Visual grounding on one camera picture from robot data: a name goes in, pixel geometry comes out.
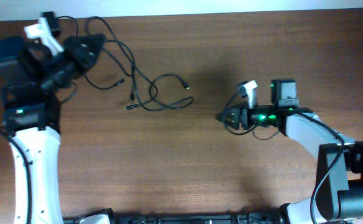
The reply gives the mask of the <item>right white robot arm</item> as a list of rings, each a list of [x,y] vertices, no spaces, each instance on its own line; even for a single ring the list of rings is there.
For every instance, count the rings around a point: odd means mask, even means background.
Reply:
[[[237,85],[235,96],[216,119],[233,135],[273,126],[298,142],[316,160],[316,183],[310,197],[286,203],[274,212],[253,212],[249,223],[350,223],[363,218],[363,141],[345,136],[322,122],[313,110],[299,105],[294,80],[272,80],[271,104],[257,102],[257,83]]]

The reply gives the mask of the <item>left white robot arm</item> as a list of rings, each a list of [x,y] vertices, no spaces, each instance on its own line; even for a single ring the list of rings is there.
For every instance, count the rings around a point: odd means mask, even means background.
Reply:
[[[103,34],[71,36],[53,56],[22,37],[0,40],[0,74],[6,82],[0,135],[14,158],[14,223],[63,223],[57,171],[63,103],[56,93],[96,64],[105,41]]]

